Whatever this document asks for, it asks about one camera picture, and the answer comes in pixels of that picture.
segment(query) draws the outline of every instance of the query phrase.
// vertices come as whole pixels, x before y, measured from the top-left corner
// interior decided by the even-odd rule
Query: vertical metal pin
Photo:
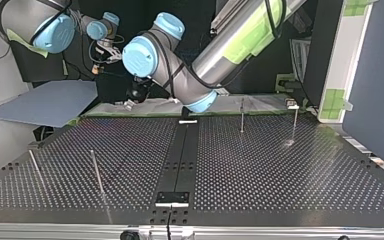
[[[95,167],[96,178],[98,179],[98,184],[99,184],[99,188],[101,190],[101,193],[105,194],[104,186],[102,185],[101,174],[100,174],[99,168],[98,168],[98,162],[96,161],[95,151],[90,150],[90,157],[92,158],[93,166]]]
[[[299,108],[295,110],[294,129],[297,127]]]
[[[40,169],[39,169],[39,165],[37,165],[36,157],[34,156],[33,151],[32,151],[32,150],[29,150],[29,154],[30,154],[30,158],[31,158],[32,161],[33,161],[34,169],[35,169],[36,171],[40,171]]]
[[[242,98],[242,104],[241,104],[241,133],[245,132],[245,111],[244,111],[244,101],[245,99]]]

